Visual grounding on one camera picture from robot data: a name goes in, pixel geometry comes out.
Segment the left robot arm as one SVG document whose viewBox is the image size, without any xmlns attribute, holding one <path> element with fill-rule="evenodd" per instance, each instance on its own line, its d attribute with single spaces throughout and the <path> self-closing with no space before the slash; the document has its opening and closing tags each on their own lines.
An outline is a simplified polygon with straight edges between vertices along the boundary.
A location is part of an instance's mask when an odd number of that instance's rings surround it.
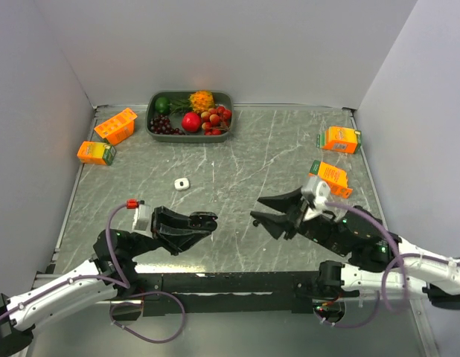
<svg viewBox="0 0 460 357">
<path fill-rule="evenodd" d="M 33 341 L 35 329 L 97 302 L 117 298 L 129 305 L 132 299 L 144 298 L 147 292 L 139 286 L 135 257 L 160 248 L 177 256 L 217 229 L 217 215 L 212 212 L 186 216 L 130 199 L 110 216 L 123 209 L 134 213 L 132 231 L 106 225 L 92 257 L 69 273 L 20 295 L 0 294 L 0 356 L 21 352 Z"/>
</svg>

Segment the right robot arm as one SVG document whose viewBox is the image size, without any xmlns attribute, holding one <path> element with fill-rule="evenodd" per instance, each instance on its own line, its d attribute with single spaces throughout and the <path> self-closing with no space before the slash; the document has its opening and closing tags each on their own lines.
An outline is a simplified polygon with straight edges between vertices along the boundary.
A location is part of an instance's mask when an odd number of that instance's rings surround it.
<svg viewBox="0 0 460 357">
<path fill-rule="evenodd" d="M 421 298 L 439 309 L 460 310 L 460 257 L 410 243 L 359 205 L 328 201 L 326 189 L 298 188 L 258 202 L 274 211 L 251 211 L 253 224 L 271 237 L 299 235 L 347 259 L 320 263 L 309 285 L 313 298 L 333 301 L 373 291 L 385 305 L 392 298 Z"/>
</svg>

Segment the white earbud charging case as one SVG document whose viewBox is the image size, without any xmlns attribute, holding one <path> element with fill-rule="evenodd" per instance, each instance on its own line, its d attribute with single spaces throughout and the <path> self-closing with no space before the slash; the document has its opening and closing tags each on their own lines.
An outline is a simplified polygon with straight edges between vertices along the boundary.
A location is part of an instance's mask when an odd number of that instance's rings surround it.
<svg viewBox="0 0 460 357">
<path fill-rule="evenodd" d="M 178 178 L 174 182 L 174 188 L 177 191 L 188 190 L 191 184 L 188 178 Z"/>
</svg>

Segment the black earbud charging case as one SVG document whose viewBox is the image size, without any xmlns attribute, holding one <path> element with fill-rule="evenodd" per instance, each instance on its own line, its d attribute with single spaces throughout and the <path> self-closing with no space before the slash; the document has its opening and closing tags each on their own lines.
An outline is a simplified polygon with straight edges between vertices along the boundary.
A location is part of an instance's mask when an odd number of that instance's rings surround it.
<svg viewBox="0 0 460 357">
<path fill-rule="evenodd" d="M 217 229 L 217 219 L 215 213 L 197 211 L 189 215 L 188 223 L 192 228 L 212 232 Z"/>
</svg>

